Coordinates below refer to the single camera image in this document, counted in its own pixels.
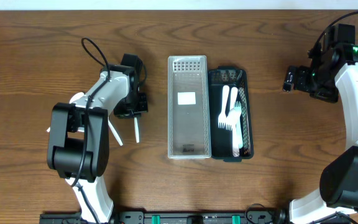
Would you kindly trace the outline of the black mounting rail front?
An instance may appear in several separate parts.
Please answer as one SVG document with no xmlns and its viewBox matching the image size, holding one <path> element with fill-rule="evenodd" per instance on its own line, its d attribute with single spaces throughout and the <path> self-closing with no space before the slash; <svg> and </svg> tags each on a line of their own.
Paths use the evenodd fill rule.
<svg viewBox="0 0 358 224">
<path fill-rule="evenodd" d="M 327 218 L 320 218 L 311 223 L 347 224 L 353 223 L 349 215 L 343 213 L 328 215 Z M 80 212 L 69 214 L 46 213 L 41 214 L 39 223 L 92 223 L 81 218 Z M 269 224 L 269 223 L 292 223 L 289 214 L 285 209 L 272 209 L 265 207 L 251 207 L 244 212 L 223 212 L 223 213 L 150 213 L 142 211 L 117 212 L 113 210 L 110 221 L 100 223 L 111 224 L 207 224 L 207 223 L 228 223 L 228 224 Z"/>
</svg>

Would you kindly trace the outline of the white plastic spoon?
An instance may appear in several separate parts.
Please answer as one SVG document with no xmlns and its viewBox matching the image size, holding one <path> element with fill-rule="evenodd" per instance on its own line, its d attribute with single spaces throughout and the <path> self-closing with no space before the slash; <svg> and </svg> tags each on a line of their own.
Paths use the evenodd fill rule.
<svg viewBox="0 0 358 224">
<path fill-rule="evenodd" d="M 230 125 L 232 131 L 232 155 L 234 157 L 239 157 L 239 143 L 237 137 L 236 124 L 239 118 L 241 117 L 241 113 L 242 113 L 241 102 L 237 101 L 235 102 L 233 109 L 229 111 L 229 115 L 227 116 L 227 123 Z"/>
<path fill-rule="evenodd" d="M 134 118 L 134 131 L 136 143 L 140 143 L 139 121 L 137 117 Z"/>
</svg>

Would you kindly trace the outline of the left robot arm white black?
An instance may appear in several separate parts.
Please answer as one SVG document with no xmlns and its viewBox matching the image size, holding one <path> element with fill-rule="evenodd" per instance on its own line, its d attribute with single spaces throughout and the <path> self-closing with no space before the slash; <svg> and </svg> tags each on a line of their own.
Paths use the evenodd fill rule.
<svg viewBox="0 0 358 224">
<path fill-rule="evenodd" d="M 139 91 L 141 60 L 105 65 L 99 80 L 88 92 L 77 93 L 69 103 L 52 109 L 47 164 L 73 189 L 81 210 L 72 214 L 43 214 L 41 223 L 111 223 L 114 203 L 104 179 L 109 159 L 109 133 L 117 133 L 110 115 L 133 119 L 148 111 L 145 94 Z"/>
</svg>

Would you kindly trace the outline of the white label in clear basket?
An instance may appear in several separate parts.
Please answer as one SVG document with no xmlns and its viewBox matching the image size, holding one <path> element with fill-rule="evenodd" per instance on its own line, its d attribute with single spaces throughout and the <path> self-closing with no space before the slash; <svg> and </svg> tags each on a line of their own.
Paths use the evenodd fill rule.
<svg viewBox="0 0 358 224">
<path fill-rule="evenodd" d="M 178 92 L 177 94 L 178 105 L 195 105 L 196 93 L 195 92 Z"/>
</svg>

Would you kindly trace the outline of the white utensil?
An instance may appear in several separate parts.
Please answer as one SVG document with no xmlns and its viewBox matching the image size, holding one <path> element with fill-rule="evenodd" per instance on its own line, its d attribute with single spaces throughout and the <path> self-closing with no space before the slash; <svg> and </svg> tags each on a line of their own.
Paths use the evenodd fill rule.
<svg viewBox="0 0 358 224">
<path fill-rule="evenodd" d="M 71 103 L 73 103 L 74 101 L 79 100 L 79 99 L 80 99 L 81 97 L 83 97 L 83 96 L 84 96 L 84 93 L 83 93 L 83 92 L 78 92 L 78 93 L 74 94 L 74 95 L 70 98 L 69 103 L 71 104 Z M 48 129 L 46 130 L 46 132 L 47 132 L 47 133 L 50 132 L 50 127 L 48 127 Z M 80 128 L 80 129 L 79 129 L 79 132 L 83 133 L 83 132 L 84 132 L 84 128 Z"/>
<path fill-rule="evenodd" d="M 118 134 L 118 132 L 116 131 L 115 127 L 112 125 L 112 122 L 108 121 L 108 126 L 109 126 L 111 132 L 113 133 L 113 136 L 115 137 L 117 143 L 120 146 L 123 146 L 123 141 L 122 141 L 120 135 Z"/>
</svg>

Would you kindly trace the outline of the white plastic fork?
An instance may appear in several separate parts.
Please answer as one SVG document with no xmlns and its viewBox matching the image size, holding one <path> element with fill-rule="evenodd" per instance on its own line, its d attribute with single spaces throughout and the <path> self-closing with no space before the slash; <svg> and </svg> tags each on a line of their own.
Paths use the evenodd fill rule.
<svg viewBox="0 0 358 224">
<path fill-rule="evenodd" d="M 234 109 L 236 100 L 237 100 L 237 95 L 238 95 L 238 88 L 237 87 L 232 87 L 231 91 L 230 91 L 230 102 L 229 102 L 229 111 L 231 111 L 232 109 Z M 231 131 L 232 130 L 232 119 L 231 119 L 231 115 L 228 114 L 227 118 L 226 118 L 226 129 Z"/>
<path fill-rule="evenodd" d="M 229 87 L 227 85 L 223 86 L 222 89 L 222 99 L 221 99 L 221 112 L 218 116 L 218 127 L 225 129 L 226 128 L 226 105 L 227 99 L 229 96 Z"/>
</svg>

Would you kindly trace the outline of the black plastic basket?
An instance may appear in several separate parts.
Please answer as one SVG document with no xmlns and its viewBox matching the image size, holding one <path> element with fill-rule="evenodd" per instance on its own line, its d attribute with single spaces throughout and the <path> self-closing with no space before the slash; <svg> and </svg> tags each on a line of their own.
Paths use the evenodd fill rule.
<svg viewBox="0 0 358 224">
<path fill-rule="evenodd" d="M 232 150 L 232 131 L 219 127 L 218 116 L 222 111 L 224 86 L 229 89 L 238 89 L 236 101 L 241 105 L 241 117 L 237 122 L 240 128 L 236 129 L 239 142 L 239 154 L 234 155 Z M 212 158 L 225 162 L 240 162 L 254 156 L 251 115 L 246 71 L 234 66 L 219 66 L 208 71 L 209 117 L 211 130 Z"/>
</svg>

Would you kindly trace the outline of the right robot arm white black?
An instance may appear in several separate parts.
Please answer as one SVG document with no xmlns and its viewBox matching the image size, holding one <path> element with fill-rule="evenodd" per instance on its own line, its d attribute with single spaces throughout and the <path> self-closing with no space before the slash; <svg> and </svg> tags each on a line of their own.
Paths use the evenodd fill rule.
<svg viewBox="0 0 358 224">
<path fill-rule="evenodd" d="M 346 147 L 324 168 L 318 189 L 290 202 L 290 223 L 323 223 L 358 213 L 358 45 L 318 45 L 310 58 L 309 67 L 289 67 L 283 89 L 304 91 L 330 103 L 341 101 Z"/>
</svg>

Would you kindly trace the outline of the clear plastic basket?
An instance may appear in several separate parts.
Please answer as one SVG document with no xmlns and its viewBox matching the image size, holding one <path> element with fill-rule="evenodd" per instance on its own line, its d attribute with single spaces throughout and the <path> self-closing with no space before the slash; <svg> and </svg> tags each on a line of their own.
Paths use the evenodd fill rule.
<svg viewBox="0 0 358 224">
<path fill-rule="evenodd" d="M 195 92 L 195 105 L 178 105 L 178 92 Z M 211 157 L 207 59 L 168 58 L 168 158 Z"/>
</svg>

